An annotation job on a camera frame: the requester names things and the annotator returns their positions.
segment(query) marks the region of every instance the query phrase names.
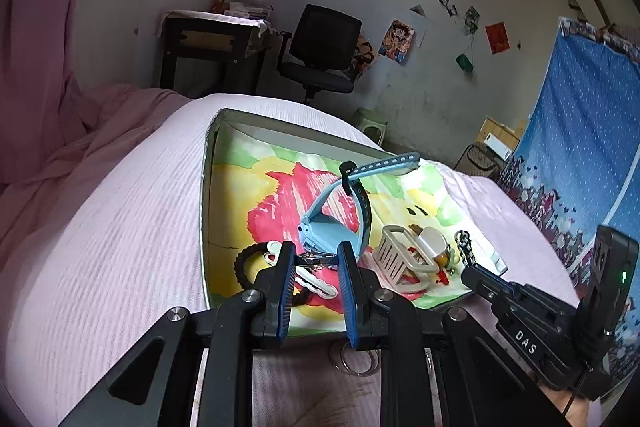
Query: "blue fabric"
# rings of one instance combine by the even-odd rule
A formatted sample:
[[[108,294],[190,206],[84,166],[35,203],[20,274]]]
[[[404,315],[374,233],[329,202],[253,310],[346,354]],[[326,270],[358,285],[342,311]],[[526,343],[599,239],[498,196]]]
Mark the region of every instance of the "blue fabric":
[[[523,210],[586,289],[596,227],[640,239],[640,71],[625,55],[558,32],[540,98],[500,186]],[[612,208],[634,172],[617,210]],[[622,379],[638,364],[640,266],[616,328],[609,370]]]

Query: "pink bedsheet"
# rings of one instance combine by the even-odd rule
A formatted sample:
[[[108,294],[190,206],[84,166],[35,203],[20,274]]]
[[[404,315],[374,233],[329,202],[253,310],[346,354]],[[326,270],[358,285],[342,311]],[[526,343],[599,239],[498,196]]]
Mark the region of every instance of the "pink bedsheet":
[[[6,310],[0,375],[34,427],[60,422],[168,308],[205,308],[200,176],[205,134],[217,111],[238,108],[372,145],[353,127],[312,108],[224,94],[188,103],[151,134],[185,99],[131,89],[95,93],[105,118],[113,116],[91,143],[63,149],[47,163],[46,179],[9,187],[0,198],[0,299]],[[577,302],[548,243],[495,185],[438,168],[451,196],[504,257],[508,279]],[[7,205],[16,201],[22,217],[9,223]],[[486,303],[470,299],[467,307],[492,328]],[[324,348],[259,355],[255,425],[301,427],[321,419],[372,425],[379,389],[379,374],[345,377]],[[599,405],[592,409],[590,425],[596,426]]]

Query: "black desk frame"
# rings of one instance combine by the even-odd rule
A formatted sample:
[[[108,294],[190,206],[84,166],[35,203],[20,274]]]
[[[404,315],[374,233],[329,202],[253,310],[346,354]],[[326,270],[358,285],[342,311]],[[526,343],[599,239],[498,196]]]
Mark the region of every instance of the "black desk frame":
[[[163,29],[164,52],[162,57],[160,87],[162,89],[174,89],[175,67],[179,57],[222,62],[226,69],[224,84],[231,86],[235,86],[238,83],[245,62],[257,57],[257,67],[252,75],[250,91],[247,93],[255,94],[268,47],[253,55],[247,56],[247,49],[254,30],[255,26],[242,26],[207,19],[168,17],[164,21]],[[183,31],[232,36],[234,38],[233,48],[228,52],[185,46],[181,44]]]

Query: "black office chair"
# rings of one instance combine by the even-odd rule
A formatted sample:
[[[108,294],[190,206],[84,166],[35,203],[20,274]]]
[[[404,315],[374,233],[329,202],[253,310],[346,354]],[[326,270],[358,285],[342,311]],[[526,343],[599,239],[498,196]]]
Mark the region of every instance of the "black office chair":
[[[349,15],[313,4],[306,5],[295,35],[281,32],[282,47],[278,73],[306,89],[305,104],[322,90],[348,93],[353,81],[327,70],[347,70],[358,45],[362,22]],[[293,37],[289,53],[305,65],[283,62],[287,42]]]

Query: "chair backrest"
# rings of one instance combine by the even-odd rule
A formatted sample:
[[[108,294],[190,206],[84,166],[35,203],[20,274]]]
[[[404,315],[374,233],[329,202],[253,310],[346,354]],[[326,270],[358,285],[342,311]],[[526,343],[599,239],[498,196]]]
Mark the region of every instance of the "chair backrest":
[[[306,5],[289,53],[310,68],[344,71],[349,68],[362,22],[335,10]]]

